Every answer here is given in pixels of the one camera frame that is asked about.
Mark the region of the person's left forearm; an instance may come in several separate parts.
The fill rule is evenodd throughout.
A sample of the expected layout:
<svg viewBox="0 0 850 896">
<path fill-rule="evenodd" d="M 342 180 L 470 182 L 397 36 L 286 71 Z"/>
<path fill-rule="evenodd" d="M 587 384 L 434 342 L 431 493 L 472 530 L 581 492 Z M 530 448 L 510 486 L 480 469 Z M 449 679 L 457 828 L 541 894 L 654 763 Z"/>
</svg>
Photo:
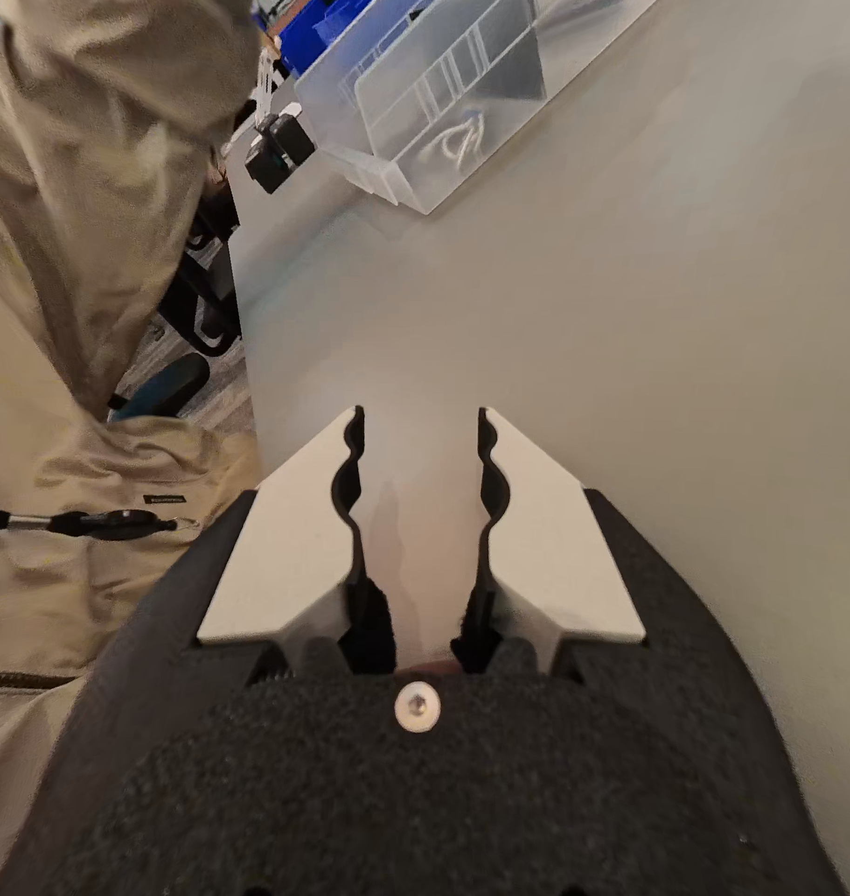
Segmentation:
<svg viewBox="0 0 850 896">
<path fill-rule="evenodd" d="M 251 2 L 0 2 L 0 208 L 80 249 L 180 247 L 259 49 Z"/>
</svg>

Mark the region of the blue plastic bin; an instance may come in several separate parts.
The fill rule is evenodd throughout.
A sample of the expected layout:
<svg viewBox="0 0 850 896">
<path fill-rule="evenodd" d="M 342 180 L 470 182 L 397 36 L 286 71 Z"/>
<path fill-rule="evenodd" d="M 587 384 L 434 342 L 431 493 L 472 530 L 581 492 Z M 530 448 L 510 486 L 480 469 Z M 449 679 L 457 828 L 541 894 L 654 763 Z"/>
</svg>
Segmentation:
<svg viewBox="0 0 850 896">
<path fill-rule="evenodd" d="M 284 66 L 300 78 L 348 29 L 370 1 L 308 1 L 276 34 Z"/>
</svg>

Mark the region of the person's beige jacket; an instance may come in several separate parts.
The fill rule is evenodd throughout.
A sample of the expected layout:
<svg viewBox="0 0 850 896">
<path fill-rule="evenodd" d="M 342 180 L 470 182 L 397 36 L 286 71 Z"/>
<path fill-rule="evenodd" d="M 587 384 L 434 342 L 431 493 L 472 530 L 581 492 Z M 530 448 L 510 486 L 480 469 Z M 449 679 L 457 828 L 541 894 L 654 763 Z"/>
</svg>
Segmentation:
<svg viewBox="0 0 850 896">
<path fill-rule="evenodd" d="M 170 488 L 209 523 L 255 483 L 253 439 L 109 423 L 107 402 L 174 278 L 219 135 L 64 124 L 0 117 L 0 509 L 139 509 Z M 87 671 L 189 540 L 0 532 L 0 792 L 35 790 Z"/>
</svg>

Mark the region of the clear plastic bin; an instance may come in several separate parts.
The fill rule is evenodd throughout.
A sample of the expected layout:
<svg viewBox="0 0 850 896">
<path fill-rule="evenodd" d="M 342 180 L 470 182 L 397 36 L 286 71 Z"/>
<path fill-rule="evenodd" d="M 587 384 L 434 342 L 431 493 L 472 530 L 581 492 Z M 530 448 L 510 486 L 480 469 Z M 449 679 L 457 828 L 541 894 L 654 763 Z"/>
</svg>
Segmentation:
<svg viewBox="0 0 850 896">
<path fill-rule="evenodd" d="M 439 207 L 547 99 L 525 2 L 496 2 L 470 24 L 421 16 L 356 83 L 373 155 L 399 176 L 396 202 Z"/>
<path fill-rule="evenodd" d="M 312 138 L 331 169 L 365 193 L 403 205 L 396 202 L 399 176 L 390 175 L 387 163 L 372 153 L 355 85 L 431 8 L 438 8 L 434 21 L 440 24 L 470 24 L 496 2 L 531 6 L 547 94 L 543 106 L 653 5 L 651 1 L 370 2 L 295 85 Z"/>
</svg>

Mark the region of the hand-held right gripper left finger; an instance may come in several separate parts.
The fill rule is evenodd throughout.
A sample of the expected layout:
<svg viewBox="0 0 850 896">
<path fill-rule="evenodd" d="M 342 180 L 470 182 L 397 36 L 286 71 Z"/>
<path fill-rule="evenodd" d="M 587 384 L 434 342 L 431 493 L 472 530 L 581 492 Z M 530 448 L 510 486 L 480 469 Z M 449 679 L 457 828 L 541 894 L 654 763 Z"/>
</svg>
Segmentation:
<svg viewBox="0 0 850 896">
<path fill-rule="evenodd" d="M 392 674 L 397 643 L 352 508 L 365 412 L 352 406 L 258 487 L 196 633 L 203 645 L 274 645 L 292 670 L 329 639 L 355 674 Z"/>
</svg>

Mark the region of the black office chair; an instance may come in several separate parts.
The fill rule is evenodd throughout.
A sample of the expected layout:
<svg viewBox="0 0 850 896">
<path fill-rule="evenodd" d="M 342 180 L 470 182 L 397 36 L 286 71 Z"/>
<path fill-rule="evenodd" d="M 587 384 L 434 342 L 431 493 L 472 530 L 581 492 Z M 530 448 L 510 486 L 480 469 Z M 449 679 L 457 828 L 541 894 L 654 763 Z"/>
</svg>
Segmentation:
<svg viewBox="0 0 850 896">
<path fill-rule="evenodd" d="M 191 352 L 140 384 L 128 397 L 114 393 L 109 420 L 174 419 L 204 389 L 209 361 L 225 355 L 241 336 L 229 240 L 240 219 L 227 182 L 203 196 L 171 284 L 157 313 Z"/>
</svg>

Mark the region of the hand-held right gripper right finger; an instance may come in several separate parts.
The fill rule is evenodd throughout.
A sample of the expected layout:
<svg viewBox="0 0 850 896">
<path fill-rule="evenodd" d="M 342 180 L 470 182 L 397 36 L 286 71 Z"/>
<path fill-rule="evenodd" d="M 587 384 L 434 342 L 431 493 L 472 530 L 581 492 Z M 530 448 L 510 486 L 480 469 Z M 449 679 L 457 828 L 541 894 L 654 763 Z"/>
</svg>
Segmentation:
<svg viewBox="0 0 850 896">
<path fill-rule="evenodd" d="M 477 454 L 488 518 L 452 641 L 464 671 L 484 673 L 508 639 L 531 644 L 545 674 L 568 641 L 642 644 L 645 626 L 583 483 L 497 409 L 479 410 Z"/>
</svg>

